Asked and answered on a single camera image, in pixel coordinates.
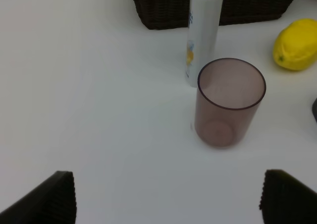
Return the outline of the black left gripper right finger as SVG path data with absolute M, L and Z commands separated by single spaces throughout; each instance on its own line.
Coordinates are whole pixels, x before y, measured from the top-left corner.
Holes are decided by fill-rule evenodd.
M 315 224 L 317 193 L 281 169 L 268 169 L 259 209 L 265 224 Z

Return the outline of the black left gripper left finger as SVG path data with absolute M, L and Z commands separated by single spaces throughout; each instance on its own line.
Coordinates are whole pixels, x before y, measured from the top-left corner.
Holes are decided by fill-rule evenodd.
M 73 172 L 56 171 L 0 213 L 2 224 L 74 224 L 77 203 Z

